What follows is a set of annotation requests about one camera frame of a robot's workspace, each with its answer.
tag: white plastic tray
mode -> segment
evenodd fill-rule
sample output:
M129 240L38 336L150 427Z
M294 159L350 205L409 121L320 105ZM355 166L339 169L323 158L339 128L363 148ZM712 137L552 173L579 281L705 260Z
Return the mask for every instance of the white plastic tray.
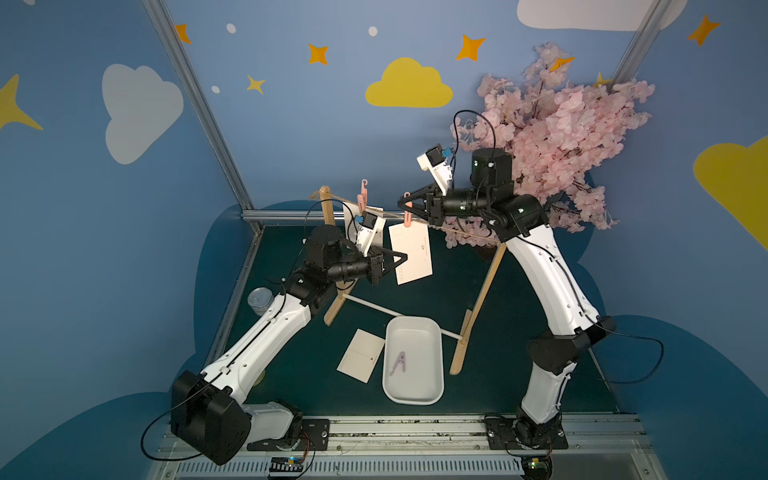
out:
M405 353L406 370L397 365ZM445 383L442 376L440 326L423 316L396 316L386 327L384 344L384 393L390 400L406 405L431 405L440 400Z

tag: wooden post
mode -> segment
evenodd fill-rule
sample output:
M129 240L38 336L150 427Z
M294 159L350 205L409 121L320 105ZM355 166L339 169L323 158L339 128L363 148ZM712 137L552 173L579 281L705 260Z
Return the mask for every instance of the wooden post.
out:
M326 225L336 225L336 221L333 219L333 202L330 201L332 198L331 187L327 185L320 187L320 201L328 200L320 204L323 208L323 220L325 220Z
M478 295L478 299L475 302L475 308L467 310L464 315L462 331L459 333L459 335L462 336L462 339L456 343L456 351L453 353L453 362L451 362L451 375L458 375L458 373L462 371L464 357L467 354L467 345L469 344L469 335L472 333L472 327L475 325L475 320L478 318L482 303L485 301L488 289L491 288L493 277L496 276L496 270L498 270L498 265L502 262L502 257L504 256L505 251L507 251L506 243L502 243L497 247L496 254L493 256L493 261L491 262L491 268L488 269L488 274L485 275L485 282L483 282L482 288L480 289L480 295Z
M331 197L330 187L323 185L320 188L320 200L329 200L331 198L333 197ZM326 225L336 225L336 220L333 218L333 202L322 202L320 205L323 206L323 220L325 220ZM344 298L343 294L351 293L356 284L357 280L355 280L352 286L345 289L348 284L345 284L344 282L336 282L336 298L333 299L333 303L331 303L331 306L328 308L326 315L323 317L323 321L326 323L326 325L333 323L333 319L336 318L336 314L339 312L339 310L341 310L341 306L344 304L344 302L346 302L346 298Z

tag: clothespin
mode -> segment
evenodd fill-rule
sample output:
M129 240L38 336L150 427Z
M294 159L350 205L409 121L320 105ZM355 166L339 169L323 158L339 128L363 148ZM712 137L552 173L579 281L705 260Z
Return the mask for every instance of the clothespin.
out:
M392 376L395 374L395 370L397 370L397 365L402 364L402 371L403 373L406 372L406 353L400 352L400 355L397 357L397 361L395 362L395 365L392 367L392 371L389 373L389 376Z
M411 194L411 192L405 192L402 196L403 196L403 198L405 198L405 197L409 196L410 194ZM413 207L413 202L408 202L406 205L408 205L409 207ZM411 214L411 212L406 212L404 220L405 221L403 223L405 224L406 228L410 227L411 226L411 220L413 220L413 214Z
M360 182L360 195L357 196L357 207L360 209L361 214L366 211L366 205L368 204L367 184L368 180L363 178L362 182Z

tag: black cable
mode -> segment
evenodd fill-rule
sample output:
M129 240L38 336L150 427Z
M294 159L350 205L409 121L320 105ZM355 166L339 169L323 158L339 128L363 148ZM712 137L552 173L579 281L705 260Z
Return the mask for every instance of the black cable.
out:
M143 453L145 457L147 457L150 460L155 460L157 462L181 462L182 460L191 460L192 458L197 458L200 455L202 455L202 453L198 453L197 455L192 455L192 456L189 456L189 457L181 457L181 458L160 458L160 457L154 457L154 456L150 455L149 453L147 453L147 450L144 448L144 437L147 436L147 432L149 432L149 429L152 428L152 425L157 423L157 420L162 419L163 417L165 417L169 413L173 412L175 409L179 408L183 404L189 402L190 400L192 400L196 396L200 395L202 392L205 391L205 389L207 389L210 386L211 383L216 382L221 375L222 375L222 373L219 372L219 374L216 375L216 378L214 378L213 380L208 382L208 384L205 385L202 389L197 390L195 393L193 393L192 395L188 396L186 400L184 400L183 402L179 403L175 407L172 407L170 410L165 412L163 415L160 415L155 420L152 420L152 422L149 425L147 425L147 428L144 429L144 433L141 434L141 441L139 442L140 445L141 445L141 453Z
M312 468L312 464L315 462L315 455L317 455L317 448L315 448L315 443L312 441L309 435L307 435L306 433L304 433L304 435L306 435L306 440L312 446L312 460L310 460L310 464L307 465L306 468L303 469L301 473L299 473L299 476L296 477L294 480L299 480L299 478L301 478L301 475L304 475L310 470L310 468Z
M661 340L656 339L656 338L654 338L652 336L639 336L639 335L631 335L630 333L613 332L613 331L603 327L599 323L595 322L593 319L589 318L589 315L587 315L587 312L584 310L584 306L581 305L581 300L579 300L579 295L578 295L578 292L576 291L576 287L574 286L573 282L571 281L571 276L568 275L567 270L565 269L565 267L562 266L562 264L560 264L560 262L557 260L557 258L555 258L555 256L552 253L550 253L549 250L545 249L541 245L537 245L535 243L529 242L525 238L520 237L519 235L517 237L515 237L515 238L517 238L518 240L522 240L523 242L526 242L528 245L532 245L533 247L537 247L538 249L543 250L544 252L546 252L547 255L549 255L549 260L552 261L552 262L555 262L560 267L560 270L563 271L563 274L565 275L566 280L568 280L568 284L571 286L571 290L573 290L573 292L574 292L574 296L576 297L576 303L578 303L578 306L581 309L581 314L583 314L584 317L587 320L589 320L589 322L592 325L596 326L599 329L604 330L605 332L607 332L609 334L619 335L619 336L626 336L626 337L629 337L631 339L647 340L649 342L656 342L656 343L659 344L659 347L661 348L661 351L659 352L659 360L656 361L656 365L654 365L653 369L651 369L651 371L646 376L644 376L641 379L630 380L630 381L627 381L627 382L620 382L620 381L617 381L617 380L598 379L597 377L592 377L592 378L601 380L602 382L612 383L612 384L615 384L615 385L633 385L635 383L640 383L640 382L644 382L644 381L648 380L651 376L653 376L653 374L656 373L656 371L659 369L659 365L661 365L661 361L664 359L664 343Z
M354 285L354 284L355 284L355 280L352 280L352 281L349 283L349 285L345 286L344 288L339 288L339 287L337 287L336 289L337 289L338 291L340 291L340 292L343 292L344 290L349 290L350 288L352 288L352 285Z
M314 204L313 204L313 205L312 205L312 206L311 206L311 207L310 207L310 208L309 208L309 209L306 211L306 215L304 215L304 228L303 228L303 233L302 233L302 238L303 238L304 240L306 240L306 219L307 219L307 217L309 217L309 216L310 216L310 212L312 211L312 209L313 209L314 207L316 207L317 205L321 204L322 202L339 202L340 204L342 204L342 205L343 205L343 206L344 206L344 207L345 207L345 208L346 208L346 209L349 211L349 216L351 217L351 220L349 221L349 223L351 224L352 222L354 222L354 221L355 221L355 216L352 214L352 209L351 209L351 208L349 208L349 205L347 205L346 203L342 202L342 201L341 201L341 200L339 200L338 198L326 198L326 199L324 199L324 200L318 200L317 202L315 202L315 203L314 203ZM346 227L346 239L351 241L351 239L349 238L349 225L347 225L347 227Z
M493 125L491 124L491 122L488 121L488 119L485 118L482 114L479 114L478 112L476 112L474 110L459 110L456 113L454 113L453 114L453 131L456 133L456 150L453 152L453 157L451 158L451 165L452 165L451 166L451 174L452 174L451 175L451 188L453 188L453 177L455 176L454 175L454 173L455 173L454 169L455 169L455 165L456 165L455 161L456 161L456 154L458 153L458 128L456 127L456 117L458 117L458 114L463 114L464 112L466 112L468 114L475 114L475 115L477 115L478 117L480 117L483 120L485 120L485 123L487 123L488 126L491 128L491 133L493 134L493 150L491 150L491 160L489 160L488 162L489 163L493 163L493 158L496 155L496 130L493 128ZM477 203L477 201L478 201L477 195L475 195L475 203Z
M566 374L565 374L565 376L563 377L563 381L562 381L562 382L560 382L560 389L558 390L558 397L557 397L557 399L556 399L556 401L557 401L557 402L560 404L560 406L559 406L559 407L557 407L557 409L558 409L558 413L562 413L562 412L563 412L563 409L562 409L562 406L563 406L563 405L562 405L562 403L563 403L563 401L562 401L562 398L561 398L561 396L562 396L562 394L563 394L563 387L565 386L565 383L566 383L566 382L567 382L569 379L571 379L571 374L570 374L570 373L566 373Z

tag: white rod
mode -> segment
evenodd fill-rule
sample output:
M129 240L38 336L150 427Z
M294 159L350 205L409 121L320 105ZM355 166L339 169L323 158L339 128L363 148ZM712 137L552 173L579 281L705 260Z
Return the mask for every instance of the white rod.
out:
M362 298L357 298L356 296L349 295L348 293L344 293L344 298L347 298L349 300L352 300L353 302L360 303L365 306L369 306L375 310L378 310L379 312L388 313L392 316L404 316L402 313L397 313L395 310L390 310L388 308L384 308L383 306L378 306L375 303L370 303L366 300L363 300Z
M402 313L397 313L395 310L390 310L388 308L384 308L383 306L378 306L375 303L370 303L367 300L363 300L362 298L357 298L356 296L349 295L348 293L344 293L343 295L344 295L344 298L347 298L349 300L352 300L353 302L357 302L357 303L360 303L360 304L365 305L365 306L369 306L369 307L371 307L371 308L373 308L375 310L378 310L379 312L388 313L389 315L392 315L392 316L403 316ZM459 341L462 340L462 336L461 335L458 335L458 334L453 333L453 332L449 332L448 330L440 329L440 332L443 335L450 336L450 337L455 338L455 339L457 339Z
M451 336L451 337L457 339L459 342L461 342L462 339L463 339L463 337L461 335L457 334L457 333L449 332L448 330L443 330L443 329L440 329L440 331L442 332L443 335Z

